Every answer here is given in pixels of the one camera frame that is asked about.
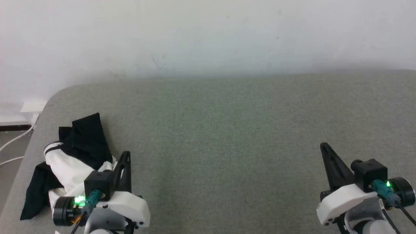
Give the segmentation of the black and white garment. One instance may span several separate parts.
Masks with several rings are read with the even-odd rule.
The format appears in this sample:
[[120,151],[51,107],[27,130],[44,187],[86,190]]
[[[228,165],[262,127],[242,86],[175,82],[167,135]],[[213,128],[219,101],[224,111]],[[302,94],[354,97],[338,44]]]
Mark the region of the black and white garment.
[[99,113],[77,119],[72,126],[61,126],[58,141],[43,150],[27,187],[20,220],[30,220],[56,199],[84,193],[83,183],[93,171],[113,170],[116,159],[110,152]]

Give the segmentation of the grey-green fabric sofa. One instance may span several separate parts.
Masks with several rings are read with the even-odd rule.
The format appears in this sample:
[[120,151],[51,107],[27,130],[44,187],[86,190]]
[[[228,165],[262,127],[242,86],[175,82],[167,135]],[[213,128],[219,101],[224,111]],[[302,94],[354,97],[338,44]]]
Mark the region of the grey-green fabric sofa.
[[149,234],[339,234],[316,215],[321,142],[416,186],[416,71],[83,84],[47,102],[0,234],[54,234],[49,208],[20,220],[27,187],[59,127],[97,112],[113,156],[131,152]]

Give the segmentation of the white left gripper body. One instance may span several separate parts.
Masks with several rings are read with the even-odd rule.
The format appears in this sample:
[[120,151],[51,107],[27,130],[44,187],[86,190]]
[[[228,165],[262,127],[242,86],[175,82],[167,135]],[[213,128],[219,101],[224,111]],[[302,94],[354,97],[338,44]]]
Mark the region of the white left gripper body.
[[125,228],[128,220],[148,228],[150,218],[147,202],[126,191],[114,192],[109,201],[100,201],[95,208],[95,228]]

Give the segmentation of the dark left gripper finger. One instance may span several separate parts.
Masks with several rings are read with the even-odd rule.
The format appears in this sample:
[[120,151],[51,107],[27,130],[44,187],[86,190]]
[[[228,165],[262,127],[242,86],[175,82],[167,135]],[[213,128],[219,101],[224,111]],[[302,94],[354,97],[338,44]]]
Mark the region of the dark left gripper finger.
[[115,191],[131,192],[131,153],[123,151],[113,170]]

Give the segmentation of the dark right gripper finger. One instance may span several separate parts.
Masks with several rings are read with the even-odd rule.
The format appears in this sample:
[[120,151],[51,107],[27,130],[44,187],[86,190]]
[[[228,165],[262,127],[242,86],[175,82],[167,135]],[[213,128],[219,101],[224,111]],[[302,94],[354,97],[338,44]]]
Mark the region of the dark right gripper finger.
[[354,174],[327,142],[320,144],[330,191],[354,183]]

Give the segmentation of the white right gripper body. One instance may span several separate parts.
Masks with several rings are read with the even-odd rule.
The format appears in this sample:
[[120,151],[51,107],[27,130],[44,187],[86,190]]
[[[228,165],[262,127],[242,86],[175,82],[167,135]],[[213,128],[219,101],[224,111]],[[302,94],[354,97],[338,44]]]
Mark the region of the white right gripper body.
[[321,225],[334,221],[343,213],[352,220],[377,216],[380,203],[376,192],[365,193],[355,184],[346,185],[323,198],[317,207]]

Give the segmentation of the white wall socket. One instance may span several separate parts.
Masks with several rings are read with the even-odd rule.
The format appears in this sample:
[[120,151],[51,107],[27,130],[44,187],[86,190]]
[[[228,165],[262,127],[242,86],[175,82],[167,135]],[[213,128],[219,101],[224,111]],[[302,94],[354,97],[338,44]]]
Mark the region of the white wall socket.
[[24,102],[20,113],[41,113],[46,106],[47,101],[28,101]]

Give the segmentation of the black skirting strip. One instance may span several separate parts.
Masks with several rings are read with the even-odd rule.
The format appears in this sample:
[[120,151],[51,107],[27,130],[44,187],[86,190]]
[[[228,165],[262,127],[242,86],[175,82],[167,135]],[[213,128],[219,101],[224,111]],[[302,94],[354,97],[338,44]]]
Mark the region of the black skirting strip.
[[0,126],[0,132],[9,132],[9,131],[27,131],[29,130],[31,125],[24,124],[24,125],[2,125]]

